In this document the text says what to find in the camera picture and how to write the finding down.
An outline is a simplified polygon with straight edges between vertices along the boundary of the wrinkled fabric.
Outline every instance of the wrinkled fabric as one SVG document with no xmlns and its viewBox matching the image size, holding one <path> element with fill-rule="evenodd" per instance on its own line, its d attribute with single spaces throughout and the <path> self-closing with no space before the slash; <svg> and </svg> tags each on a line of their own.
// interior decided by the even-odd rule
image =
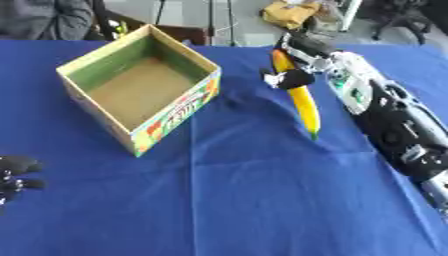
<svg viewBox="0 0 448 256">
<path fill-rule="evenodd" d="M 321 78 L 310 86 L 322 116 L 312 141 L 289 96 L 260 81 L 270 48 L 196 48 L 222 66 L 220 95 L 136 159 L 69 100 L 54 71 L 98 46 L 0 41 L 0 153 L 41 159 L 31 176 L 48 182 L 7 205 L 0 255 L 448 255 L 446 224 Z M 341 48 L 448 122 L 440 53 Z"/>
</svg>

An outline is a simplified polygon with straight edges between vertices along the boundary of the cable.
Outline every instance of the cable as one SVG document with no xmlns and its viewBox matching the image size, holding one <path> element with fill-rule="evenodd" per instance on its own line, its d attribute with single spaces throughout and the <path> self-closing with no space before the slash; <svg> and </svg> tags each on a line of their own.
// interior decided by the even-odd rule
<svg viewBox="0 0 448 256">
<path fill-rule="evenodd" d="M 214 22 L 215 22 L 215 17 L 214 17 L 214 8 L 213 8 L 213 1 L 214 0 L 209 0 L 208 1 L 208 43 L 209 45 L 213 45 L 213 37 L 215 36 L 215 26 L 214 26 Z"/>
<path fill-rule="evenodd" d="M 209 4 L 210 1 L 213 1 L 213 0 L 202 0 L 202 2 L 205 3 L 205 4 Z M 243 46 L 243 44 L 241 44 L 240 42 L 235 40 L 235 38 L 234 38 L 234 31 L 233 31 L 233 29 L 235 27 L 237 27 L 240 24 L 240 22 L 238 21 L 237 17 L 233 14 L 233 11 L 228 10 L 228 12 L 229 12 L 229 16 L 232 17 L 231 19 L 229 19 L 229 21 L 230 21 L 229 22 L 230 23 L 229 26 L 216 29 L 214 36 L 216 38 L 221 38 L 221 39 L 227 40 L 227 38 L 224 38 L 223 36 L 219 35 L 219 33 L 231 29 L 232 30 L 231 33 L 233 34 L 233 40 L 231 39 L 230 45 L 231 46 Z"/>
<path fill-rule="evenodd" d="M 160 0 L 159 13 L 157 14 L 156 25 L 159 25 L 160 18 L 162 17 L 163 8 L 165 8 L 166 0 Z"/>
<path fill-rule="evenodd" d="M 227 0 L 227 9 L 229 13 L 229 25 L 230 25 L 230 46 L 235 47 L 235 35 L 234 35 L 234 26 L 233 26 L 233 10 L 232 10 L 232 0 Z"/>
</svg>

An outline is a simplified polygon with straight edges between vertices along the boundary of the yellow banana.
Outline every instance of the yellow banana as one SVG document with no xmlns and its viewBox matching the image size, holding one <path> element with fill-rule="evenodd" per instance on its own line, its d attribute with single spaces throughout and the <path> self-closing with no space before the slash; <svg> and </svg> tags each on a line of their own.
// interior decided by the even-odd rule
<svg viewBox="0 0 448 256">
<path fill-rule="evenodd" d="M 272 52 L 272 63 L 278 73 L 295 69 L 294 64 L 288 56 L 280 50 L 274 50 Z M 316 103 L 308 91 L 308 88 L 306 86 L 301 86 L 288 90 L 288 93 L 302 118 L 305 128 L 311 133 L 313 140 L 317 139 L 317 133 L 320 130 L 320 116 Z"/>
</svg>

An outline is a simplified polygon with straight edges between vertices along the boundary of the cardboard box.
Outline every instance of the cardboard box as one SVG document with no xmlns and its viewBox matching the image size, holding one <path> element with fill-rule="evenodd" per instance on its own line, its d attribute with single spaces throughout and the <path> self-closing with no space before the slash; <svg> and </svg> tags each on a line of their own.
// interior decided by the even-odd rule
<svg viewBox="0 0 448 256">
<path fill-rule="evenodd" d="M 151 25 L 57 72 L 70 97 L 136 157 L 216 96 L 221 77 L 219 66 Z"/>
</svg>

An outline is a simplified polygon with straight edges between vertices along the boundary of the robotic hand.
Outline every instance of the robotic hand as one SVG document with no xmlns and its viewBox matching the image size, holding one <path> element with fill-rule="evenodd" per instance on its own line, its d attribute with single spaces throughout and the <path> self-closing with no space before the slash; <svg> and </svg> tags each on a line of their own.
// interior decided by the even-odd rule
<svg viewBox="0 0 448 256">
<path fill-rule="evenodd" d="M 434 113 L 355 53 L 289 33 L 275 48 L 308 74 L 323 73 L 369 141 L 448 220 L 448 130 Z"/>
<path fill-rule="evenodd" d="M 29 172 L 40 171 L 41 164 L 25 156 L 0 156 L 0 207 L 24 189 L 42 189 L 44 183 L 36 179 L 17 179 Z"/>
</svg>

